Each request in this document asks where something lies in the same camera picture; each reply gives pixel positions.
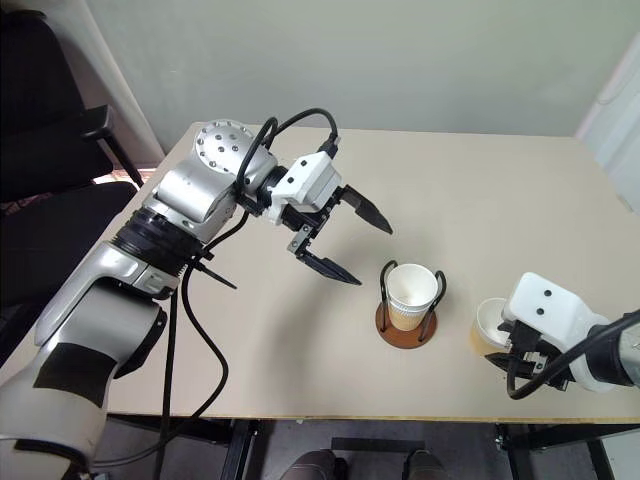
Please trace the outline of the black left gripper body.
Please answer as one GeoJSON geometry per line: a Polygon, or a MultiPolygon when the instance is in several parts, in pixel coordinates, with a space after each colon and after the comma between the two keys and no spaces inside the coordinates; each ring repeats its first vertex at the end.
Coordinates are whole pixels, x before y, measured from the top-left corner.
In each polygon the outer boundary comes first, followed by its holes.
{"type": "Polygon", "coordinates": [[[308,226],[312,231],[319,232],[330,218],[333,208],[340,203],[343,187],[338,187],[329,197],[327,203],[318,212],[302,212],[291,205],[282,211],[282,223],[293,232],[308,226]]]}

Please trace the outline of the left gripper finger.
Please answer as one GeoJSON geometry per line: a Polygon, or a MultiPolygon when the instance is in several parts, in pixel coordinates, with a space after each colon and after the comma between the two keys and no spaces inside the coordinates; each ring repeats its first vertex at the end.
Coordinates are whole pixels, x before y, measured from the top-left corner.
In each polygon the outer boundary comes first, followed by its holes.
{"type": "Polygon", "coordinates": [[[289,243],[287,250],[298,261],[316,271],[320,275],[351,285],[361,285],[361,281],[329,258],[319,258],[308,250],[312,234],[315,230],[310,226],[303,226],[289,243]]]}
{"type": "Polygon", "coordinates": [[[352,186],[345,185],[340,187],[338,199],[349,204],[354,209],[355,214],[368,224],[387,234],[393,234],[393,229],[384,215],[369,199],[352,186]]]}

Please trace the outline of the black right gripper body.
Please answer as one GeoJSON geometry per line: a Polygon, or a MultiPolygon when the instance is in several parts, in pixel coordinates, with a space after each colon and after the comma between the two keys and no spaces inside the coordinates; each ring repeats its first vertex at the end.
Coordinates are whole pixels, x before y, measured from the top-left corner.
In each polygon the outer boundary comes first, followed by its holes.
{"type": "Polygon", "coordinates": [[[560,351],[542,339],[542,334],[521,321],[514,322],[511,334],[512,345],[508,352],[516,357],[516,370],[506,373],[506,389],[509,395],[532,395],[542,386],[564,392],[571,381],[567,368],[554,377],[536,379],[545,373],[551,363],[560,356],[560,351]]]}

